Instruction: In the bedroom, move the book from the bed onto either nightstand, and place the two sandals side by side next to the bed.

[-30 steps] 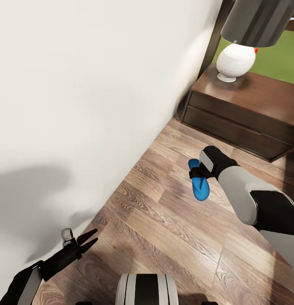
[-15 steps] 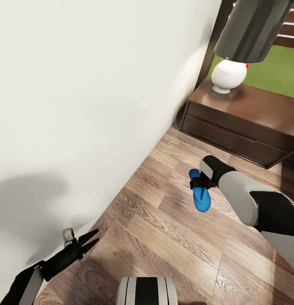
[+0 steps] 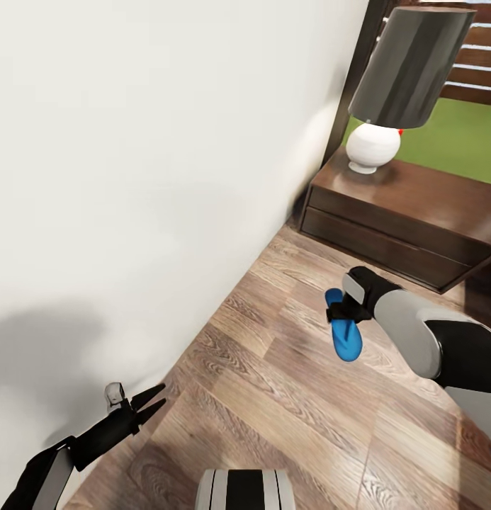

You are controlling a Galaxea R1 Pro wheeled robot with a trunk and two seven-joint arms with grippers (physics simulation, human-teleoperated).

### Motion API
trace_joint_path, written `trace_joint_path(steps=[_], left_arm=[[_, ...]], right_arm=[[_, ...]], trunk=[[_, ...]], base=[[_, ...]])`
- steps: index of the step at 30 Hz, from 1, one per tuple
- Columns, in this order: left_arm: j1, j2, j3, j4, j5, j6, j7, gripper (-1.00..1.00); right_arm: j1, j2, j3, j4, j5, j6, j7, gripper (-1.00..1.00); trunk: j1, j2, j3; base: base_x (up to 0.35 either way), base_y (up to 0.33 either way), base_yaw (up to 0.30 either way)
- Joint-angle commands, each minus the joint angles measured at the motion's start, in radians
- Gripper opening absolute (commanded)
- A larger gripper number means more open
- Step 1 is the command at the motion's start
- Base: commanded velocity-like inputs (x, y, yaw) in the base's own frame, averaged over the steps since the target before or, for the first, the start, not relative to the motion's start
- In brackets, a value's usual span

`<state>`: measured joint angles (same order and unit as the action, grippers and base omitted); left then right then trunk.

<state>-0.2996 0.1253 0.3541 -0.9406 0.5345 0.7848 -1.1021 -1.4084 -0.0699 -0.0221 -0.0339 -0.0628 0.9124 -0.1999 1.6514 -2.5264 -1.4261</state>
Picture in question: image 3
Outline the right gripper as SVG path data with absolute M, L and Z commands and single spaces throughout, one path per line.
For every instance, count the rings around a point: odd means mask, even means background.
M 342 302 L 331 302 L 330 307 L 326 310 L 327 321 L 331 323 L 333 319 L 347 319 L 355 322 L 365 319 L 372 319 L 371 314 L 363 309 L 353 309 L 346 305 L 344 299 Z

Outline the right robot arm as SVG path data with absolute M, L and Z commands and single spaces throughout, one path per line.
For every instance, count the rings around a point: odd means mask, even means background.
M 342 278 L 327 321 L 374 318 L 410 369 L 435 381 L 491 439 L 491 328 L 359 266 Z

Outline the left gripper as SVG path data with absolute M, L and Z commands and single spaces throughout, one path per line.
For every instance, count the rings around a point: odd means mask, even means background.
M 124 399 L 120 402 L 120 409 L 91 429 L 98 452 L 102 456 L 123 441 L 126 436 L 137 435 L 140 432 L 139 425 L 148 421 L 167 402 L 167 399 L 164 398 L 141 412 L 139 410 L 165 387 L 166 385 L 162 383 L 144 390 L 132 396 L 131 402 L 128 398 Z

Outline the sandal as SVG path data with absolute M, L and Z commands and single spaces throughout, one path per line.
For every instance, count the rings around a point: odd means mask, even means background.
M 330 288 L 324 294 L 328 308 L 331 302 L 342 302 L 343 297 L 342 291 L 338 288 Z M 346 362 L 355 361 L 363 347 L 356 322 L 347 319 L 333 319 L 331 323 L 334 348 L 338 357 Z

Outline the robot trunk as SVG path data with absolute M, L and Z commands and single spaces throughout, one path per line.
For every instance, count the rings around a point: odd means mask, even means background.
M 296 510 L 283 470 L 206 470 L 194 510 Z

